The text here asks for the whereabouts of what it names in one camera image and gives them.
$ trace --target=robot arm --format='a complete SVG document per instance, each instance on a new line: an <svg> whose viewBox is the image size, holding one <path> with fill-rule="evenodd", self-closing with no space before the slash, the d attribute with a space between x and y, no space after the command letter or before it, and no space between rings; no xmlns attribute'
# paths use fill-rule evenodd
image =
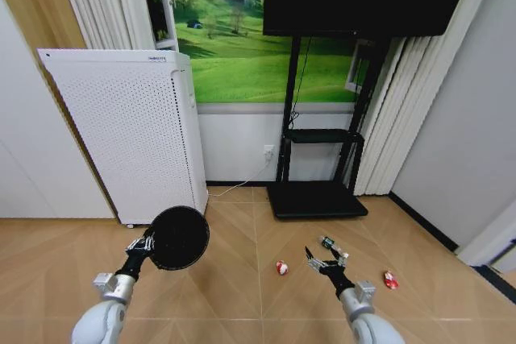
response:
<svg viewBox="0 0 516 344"><path fill-rule="evenodd" d="M347 320L358 344L405 344L402 336L383 318L374 314L372 296L376 288L368 281L353 284L345 275L347 253L330 248L335 260L316 259L305 247L308 266L328 276L343 305Z"/></svg>
<svg viewBox="0 0 516 344"><path fill-rule="evenodd" d="M152 237L138 238L126 249L127 260L120 270L99 273L94 286L104 300L88 309L72 332L72 344L116 344L122 332L132 289L145 258L152 253Z"/></svg>

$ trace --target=black tv stand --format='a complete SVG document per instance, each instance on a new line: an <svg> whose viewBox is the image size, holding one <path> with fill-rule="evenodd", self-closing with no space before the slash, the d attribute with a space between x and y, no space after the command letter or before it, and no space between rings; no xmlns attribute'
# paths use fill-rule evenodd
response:
<svg viewBox="0 0 516 344"><path fill-rule="evenodd" d="M388 40L379 40L369 62L368 73L356 101L355 111L349 129L289 129L292 112L293 93L301 36L292 38L289 61L289 77L283 109L280 150L277 162L276 181L267 187L268 197L274 215L281 219L295 218L353 218L367 215L368 211L353 196L364 138L358 133L360 121L364 117L368 101L380 74ZM289 181L290 151L292 143L342 143L339 162L329 181ZM346 162L356 144L352 172L348 187L343 184Z"/></svg>

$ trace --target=window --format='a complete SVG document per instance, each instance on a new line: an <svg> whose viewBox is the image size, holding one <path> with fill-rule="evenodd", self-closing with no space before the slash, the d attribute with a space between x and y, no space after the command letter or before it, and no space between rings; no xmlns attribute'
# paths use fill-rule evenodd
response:
<svg viewBox="0 0 516 344"><path fill-rule="evenodd" d="M177 37L167 47L190 56L199 103L285 100L291 39L262 35L264 0L162 2L148 0L156 46ZM302 40L298 81L307 42ZM366 60L356 60L362 47L355 39L313 38L298 101L352 106L356 82L367 71Z"/></svg>
<svg viewBox="0 0 516 344"><path fill-rule="evenodd" d="M178 50L172 0L147 0L156 48Z"/></svg>

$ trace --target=baseboard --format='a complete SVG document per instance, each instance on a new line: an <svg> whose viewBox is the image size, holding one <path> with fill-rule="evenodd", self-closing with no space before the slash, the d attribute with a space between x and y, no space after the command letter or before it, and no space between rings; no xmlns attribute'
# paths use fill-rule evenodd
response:
<svg viewBox="0 0 516 344"><path fill-rule="evenodd" d="M491 267L485 265L473 266L473 269L488 280L501 294L516 304L516 289L501 278Z"/></svg>
<svg viewBox="0 0 516 344"><path fill-rule="evenodd" d="M225 185L225 186L234 186L242 184L243 181L234 181L234 180L207 180L206 185L214 186L214 185ZM245 184L242 184L242 187L266 187L268 184L271 184L272 181L248 181Z"/></svg>
<svg viewBox="0 0 516 344"><path fill-rule="evenodd" d="M453 240L449 238L444 232L427 221L420 213L406 204L405 201L403 201L403 199L401 199L398 195L391 191L389 193L389 197L393 200L394 203L399 205L407 214L409 214L412 219L419 223L423 229L428 231L434 236L435 239L441 242L449 251L455 251L457 247L459 247L459 245L453 242Z"/></svg>

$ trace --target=red and white object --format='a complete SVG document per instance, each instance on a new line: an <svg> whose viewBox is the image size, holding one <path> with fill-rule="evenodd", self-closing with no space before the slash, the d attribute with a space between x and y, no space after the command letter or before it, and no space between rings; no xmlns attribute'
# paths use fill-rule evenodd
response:
<svg viewBox="0 0 516 344"><path fill-rule="evenodd" d="M384 284L389 289L397 289L399 286L399 283L394 278L394 274L390 271L384 273Z"/></svg>
<svg viewBox="0 0 516 344"><path fill-rule="evenodd" d="M276 270L280 276L284 276L289 272L289 267L284 261L277 261L276 262Z"/></svg>

